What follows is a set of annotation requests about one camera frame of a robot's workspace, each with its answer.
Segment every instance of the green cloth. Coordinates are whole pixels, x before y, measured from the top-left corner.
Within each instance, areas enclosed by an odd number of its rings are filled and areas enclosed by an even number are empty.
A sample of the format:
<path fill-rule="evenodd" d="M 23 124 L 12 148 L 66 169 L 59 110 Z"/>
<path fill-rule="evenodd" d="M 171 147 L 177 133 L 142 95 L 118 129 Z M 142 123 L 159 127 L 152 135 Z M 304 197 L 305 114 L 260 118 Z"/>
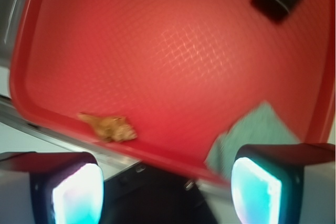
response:
<path fill-rule="evenodd" d="M 236 154 L 243 145 L 297 143 L 297 137 L 276 115 L 271 105 L 264 102 L 217 138 L 205 163 L 209 169 L 230 180 Z"/>

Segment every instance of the glowing light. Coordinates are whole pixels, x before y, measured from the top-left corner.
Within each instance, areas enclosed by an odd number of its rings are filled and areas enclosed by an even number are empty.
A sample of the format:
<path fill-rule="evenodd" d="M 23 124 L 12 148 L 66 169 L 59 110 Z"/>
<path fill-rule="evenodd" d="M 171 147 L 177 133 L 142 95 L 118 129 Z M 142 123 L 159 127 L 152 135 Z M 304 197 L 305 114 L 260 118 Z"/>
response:
<path fill-rule="evenodd" d="M 247 157 L 236 160 L 231 177 L 233 203 L 242 223 L 278 223 L 282 183 Z"/>
<path fill-rule="evenodd" d="M 85 164 L 52 191 L 56 224 L 98 223 L 103 203 L 103 174 Z"/>

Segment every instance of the red tray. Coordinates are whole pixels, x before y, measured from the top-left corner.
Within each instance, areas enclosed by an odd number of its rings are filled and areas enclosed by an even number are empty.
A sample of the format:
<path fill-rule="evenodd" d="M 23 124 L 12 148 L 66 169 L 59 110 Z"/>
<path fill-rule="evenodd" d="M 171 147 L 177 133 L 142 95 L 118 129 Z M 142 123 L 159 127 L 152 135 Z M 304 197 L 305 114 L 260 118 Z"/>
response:
<path fill-rule="evenodd" d="M 267 100 L 303 142 L 325 142 L 335 103 L 335 0 L 273 23 L 251 0 L 27 0 L 10 92 L 26 119 L 192 177 L 219 133 Z M 105 144 L 76 114 L 125 115 Z"/>

